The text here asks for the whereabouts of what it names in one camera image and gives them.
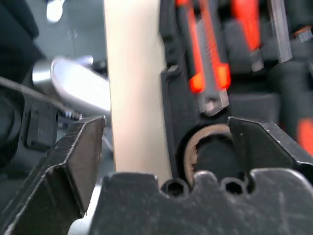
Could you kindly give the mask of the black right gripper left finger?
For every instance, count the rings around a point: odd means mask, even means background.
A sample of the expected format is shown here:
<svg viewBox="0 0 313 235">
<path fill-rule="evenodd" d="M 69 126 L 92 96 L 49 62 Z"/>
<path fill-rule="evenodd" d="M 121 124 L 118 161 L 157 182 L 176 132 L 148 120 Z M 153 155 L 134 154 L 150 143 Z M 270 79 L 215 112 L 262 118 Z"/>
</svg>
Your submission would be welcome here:
<svg viewBox="0 0 313 235">
<path fill-rule="evenodd" d="M 104 116 L 72 123 L 0 211 L 2 235 L 66 235 L 97 181 Z"/>
</svg>

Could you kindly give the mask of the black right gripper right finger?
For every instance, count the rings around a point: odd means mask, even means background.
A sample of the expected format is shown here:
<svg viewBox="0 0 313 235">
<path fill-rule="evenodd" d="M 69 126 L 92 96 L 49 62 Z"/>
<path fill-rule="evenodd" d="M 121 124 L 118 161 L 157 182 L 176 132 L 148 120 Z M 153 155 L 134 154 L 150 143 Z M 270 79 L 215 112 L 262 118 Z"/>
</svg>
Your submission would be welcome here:
<svg viewBox="0 0 313 235">
<path fill-rule="evenodd" d="M 287 168 L 312 177 L 312 156 L 273 122 L 229 117 L 228 126 L 245 172 L 257 168 Z"/>
</svg>

